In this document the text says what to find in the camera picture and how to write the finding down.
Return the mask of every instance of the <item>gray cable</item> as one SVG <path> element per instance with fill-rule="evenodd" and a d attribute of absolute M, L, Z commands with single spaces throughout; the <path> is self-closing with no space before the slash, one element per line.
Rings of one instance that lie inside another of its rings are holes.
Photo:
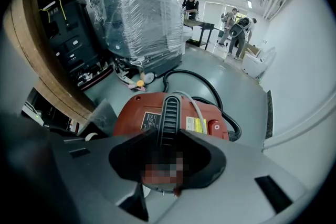
<path fill-rule="evenodd" d="M 185 97 L 187 97 L 189 99 L 189 101 L 191 102 L 191 104 L 193 104 L 196 112 L 197 112 L 197 115 L 199 117 L 199 120 L 201 121 L 201 125 L 202 125 L 202 131 L 204 134 L 206 134 L 206 127 L 205 127 L 205 123 L 204 123 L 204 119 L 203 119 L 203 116 L 202 116 L 202 113 L 198 107 L 198 105 L 196 104 L 196 102 L 191 98 L 191 96 L 183 91 L 174 91 L 173 93 L 179 93 L 179 94 L 182 94 L 184 95 Z"/>

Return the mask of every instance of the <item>red machine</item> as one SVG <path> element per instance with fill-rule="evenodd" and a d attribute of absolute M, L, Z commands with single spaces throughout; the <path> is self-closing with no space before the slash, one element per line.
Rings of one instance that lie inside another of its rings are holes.
<path fill-rule="evenodd" d="M 141 129 L 159 127 L 163 100 L 167 93 L 143 93 L 132 97 L 123 107 L 114 127 L 113 135 L 136 133 Z M 195 101 L 206 120 L 209 135 L 229 140 L 227 127 L 220 110 L 210 104 Z M 191 102 L 182 97 L 182 129 L 197 131 L 199 123 L 197 113 Z"/>

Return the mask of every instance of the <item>person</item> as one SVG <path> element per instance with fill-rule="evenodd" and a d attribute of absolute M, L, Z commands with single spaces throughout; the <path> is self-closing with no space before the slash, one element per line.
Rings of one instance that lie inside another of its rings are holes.
<path fill-rule="evenodd" d="M 185 12 L 189 13 L 189 19 L 196 20 L 196 13 L 198 12 L 198 0 L 184 0 L 182 8 L 185 7 Z"/>
<path fill-rule="evenodd" d="M 232 9 L 232 12 L 229 12 L 227 15 L 227 20 L 224 25 L 224 33 L 222 38 L 220 39 L 219 43 L 221 46 L 224 45 L 224 41 L 228 38 L 229 33 L 230 33 L 230 28 L 235 24 L 235 16 L 239 12 L 236 8 Z"/>
<path fill-rule="evenodd" d="M 254 25 L 257 23 L 257 20 L 255 18 L 253 18 L 253 19 L 248 18 L 248 20 L 249 20 L 248 25 L 243 28 L 243 31 L 241 31 L 241 33 L 237 37 L 233 37 L 231 39 L 231 42 L 230 42 L 228 56 L 230 56 L 232 54 L 233 46 L 235 45 L 236 40 L 238 39 L 238 41 L 239 41 L 239 47 L 237 49 L 236 56 L 234 57 L 234 59 L 236 59 L 236 60 L 241 60 L 239 58 L 239 55 L 240 55 L 241 51 L 243 50 L 243 48 L 245 46 L 246 34 L 247 34 L 247 32 L 249 32 L 247 43 L 246 43 L 246 44 L 249 44 L 249 42 L 251 40 L 251 37 L 252 37 L 252 32 L 254 31 Z"/>

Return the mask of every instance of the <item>black shirt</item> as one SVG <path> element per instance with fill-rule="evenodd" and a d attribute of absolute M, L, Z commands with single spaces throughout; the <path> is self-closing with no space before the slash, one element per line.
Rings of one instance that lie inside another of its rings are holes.
<path fill-rule="evenodd" d="M 196 9 L 198 11 L 198 4 L 199 2 L 197 0 L 194 0 L 192 2 L 190 0 L 184 0 L 182 7 L 185 7 L 186 10 Z M 189 13 L 189 19 L 195 20 L 196 12 Z"/>

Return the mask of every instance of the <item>gray pants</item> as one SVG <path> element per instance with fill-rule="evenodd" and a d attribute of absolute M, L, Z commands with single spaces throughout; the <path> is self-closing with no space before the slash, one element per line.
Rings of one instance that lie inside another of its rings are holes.
<path fill-rule="evenodd" d="M 220 39 L 219 43 L 223 43 L 224 44 L 224 41 L 228 38 L 229 34 L 230 34 L 230 29 L 224 29 L 223 36 Z"/>
<path fill-rule="evenodd" d="M 241 33 L 237 37 L 233 37 L 230 42 L 229 52 L 232 53 L 233 46 L 235 45 L 237 39 L 239 40 L 239 46 L 237 49 L 236 56 L 239 57 L 241 51 L 243 50 L 245 46 L 245 33 L 244 31 L 241 31 Z"/>

